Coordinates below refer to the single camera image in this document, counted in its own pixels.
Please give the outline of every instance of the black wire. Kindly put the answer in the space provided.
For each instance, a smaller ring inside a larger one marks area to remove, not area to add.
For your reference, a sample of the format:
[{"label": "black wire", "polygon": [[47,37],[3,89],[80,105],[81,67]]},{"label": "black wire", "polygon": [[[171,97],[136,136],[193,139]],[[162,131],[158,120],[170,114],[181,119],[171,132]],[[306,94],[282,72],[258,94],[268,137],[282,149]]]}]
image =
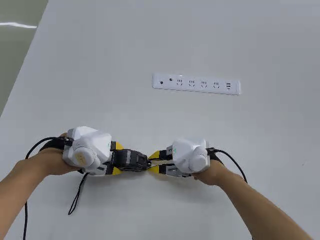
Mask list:
[{"label": "black wire", "polygon": [[223,151],[223,150],[219,150],[219,149],[215,149],[214,152],[215,152],[215,153],[222,153],[222,154],[224,154],[224,155],[227,155],[227,156],[232,160],[232,162],[234,162],[234,164],[237,166],[237,168],[240,170],[244,181],[245,181],[246,183],[248,183],[244,171],[242,170],[242,168],[239,166],[239,164],[236,162],[236,160],[234,160],[234,158],[233,158],[229,153],[227,153],[226,151]]},{"label": "black wire", "polygon": [[77,207],[79,196],[81,193],[81,187],[84,184],[88,174],[89,174],[88,172],[86,174],[84,174],[83,178],[81,179],[81,182],[80,182],[79,188],[78,188],[78,192],[76,193],[75,198],[73,199],[73,202],[72,202],[71,207],[69,209],[68,215],[71,215]]},{"label": "black wire", "polygon": [[[52,136],[52,137],[46,137],[40,141],[38,141],[26,154],[25,159],[28,159],[30,154],[32,153],[33,150],[35,150],[36,147],[38,147],[40,144],[42,144],[45,141],[48,140],[55,140],[58,137]],[[28,202],[26,201],[24,204],[24,228],[23,228],[23,240],[26,240],[26,235],[27,235],[27,225],[28,225]]]}]

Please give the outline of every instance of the black strap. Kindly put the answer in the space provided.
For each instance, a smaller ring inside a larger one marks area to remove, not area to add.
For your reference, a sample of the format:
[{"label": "black strap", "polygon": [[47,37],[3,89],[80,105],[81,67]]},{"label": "black strap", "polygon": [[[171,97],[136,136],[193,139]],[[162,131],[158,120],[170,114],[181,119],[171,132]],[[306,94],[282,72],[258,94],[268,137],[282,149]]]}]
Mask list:
[{"label": "black strap", "polygon": [[88,174],[89,174],[89,173],[86,173],[86,174],[83,176],[83,178],[82,178],[82,180],[81,180],[81,182],[80,182],[80,184],[79,184],[78,192],[76,193],[76,195],[75,195],[75,197],[74,197],[74,199],[73,199],[73,202],[72,202],[71,207],[70,207],[70,209],[69,209],[68,215],[71,215],[71,214],[74,212],[74,210],[76,209],[76,207],[77,207],[78,200],[79,200],[80,193],[81,193],[81,187],[82,187],[82,185],[84,184],[84,182],[85,182]]}]

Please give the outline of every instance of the white table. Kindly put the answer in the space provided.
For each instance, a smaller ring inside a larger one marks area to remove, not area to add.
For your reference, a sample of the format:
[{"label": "white table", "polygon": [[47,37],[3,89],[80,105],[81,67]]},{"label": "white table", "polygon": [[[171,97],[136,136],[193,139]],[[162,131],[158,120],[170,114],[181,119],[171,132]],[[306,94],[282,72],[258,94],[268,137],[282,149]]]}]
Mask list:
[{"label": "white table", "polygon": [[[320,238],[320,5],[292,2],[50,1],[0,118],[1,178],[76,126],[146,154],[199,136]],[[157,90],[154,72],[240,79],[243,94]],[[149,173],[89,177],[67,216],[81,177],[36,189],[28,239],[250,239],[217,187]],[[23,224],[21,211],[7,239]]]}]

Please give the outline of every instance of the floor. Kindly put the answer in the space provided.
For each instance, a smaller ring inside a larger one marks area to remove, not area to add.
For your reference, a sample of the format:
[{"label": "floor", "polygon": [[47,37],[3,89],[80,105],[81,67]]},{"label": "floor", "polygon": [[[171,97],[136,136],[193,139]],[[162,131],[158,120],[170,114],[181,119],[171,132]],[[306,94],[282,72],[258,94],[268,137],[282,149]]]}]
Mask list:
[{"label": "floor", "polygon": [[0,1],[0,115],[47,2],[47,0]]}]

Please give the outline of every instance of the power strip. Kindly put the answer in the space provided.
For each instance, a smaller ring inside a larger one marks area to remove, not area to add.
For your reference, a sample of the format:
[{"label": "power strip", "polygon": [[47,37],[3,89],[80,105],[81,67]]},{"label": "power strip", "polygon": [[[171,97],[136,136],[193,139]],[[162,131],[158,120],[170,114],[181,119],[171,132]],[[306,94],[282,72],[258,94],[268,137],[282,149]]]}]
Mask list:
[{"label": "power strip", "polygon": [[239,80],[224,80],[209,77],[193,77],[172,74],[153,74],[154,89],[181,90],[215,94],[240,95]]}]

